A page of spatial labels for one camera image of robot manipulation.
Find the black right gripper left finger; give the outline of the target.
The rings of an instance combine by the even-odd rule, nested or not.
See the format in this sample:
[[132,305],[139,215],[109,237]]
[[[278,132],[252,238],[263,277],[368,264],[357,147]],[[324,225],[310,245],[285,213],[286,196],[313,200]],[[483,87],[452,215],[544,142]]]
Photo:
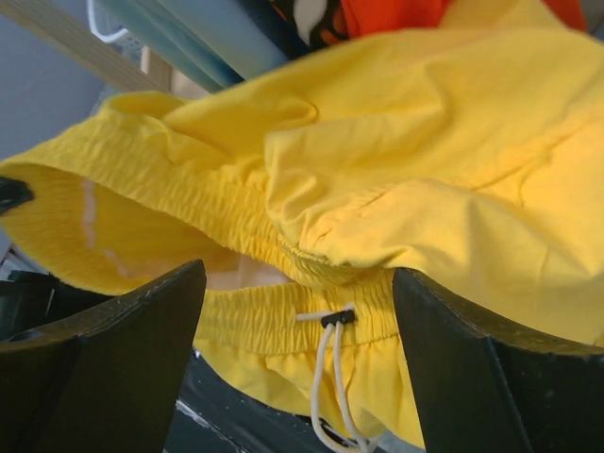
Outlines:
[[160,452],[203,306],[199,260],[1,344],[5,452]]

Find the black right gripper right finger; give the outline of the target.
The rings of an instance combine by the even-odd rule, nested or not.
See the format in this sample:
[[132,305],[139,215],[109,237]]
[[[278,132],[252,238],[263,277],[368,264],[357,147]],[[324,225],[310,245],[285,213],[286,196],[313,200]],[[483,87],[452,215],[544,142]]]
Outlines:
[[525,327],[423,274],[394,272],[428,452],[600,452],[603,350]]

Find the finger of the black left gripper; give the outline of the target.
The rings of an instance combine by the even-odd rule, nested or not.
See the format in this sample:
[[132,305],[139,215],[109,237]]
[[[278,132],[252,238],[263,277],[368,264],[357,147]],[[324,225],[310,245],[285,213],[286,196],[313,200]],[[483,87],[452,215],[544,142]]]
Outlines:
[[0,177],[0,215],[33,199],[34,193],[24,181]]

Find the yellow shorts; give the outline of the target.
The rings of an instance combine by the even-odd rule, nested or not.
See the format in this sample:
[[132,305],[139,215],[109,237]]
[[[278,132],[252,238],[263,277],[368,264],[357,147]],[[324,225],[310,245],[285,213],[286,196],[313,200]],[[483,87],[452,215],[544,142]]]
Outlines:
[[397,268],[603,343],[603,44],[539,1],[457,1],[194,101],[117,95],[1,174],[33,193],[3,229],[71,285],[202,260],[195,349],[360,452],[424,442]]

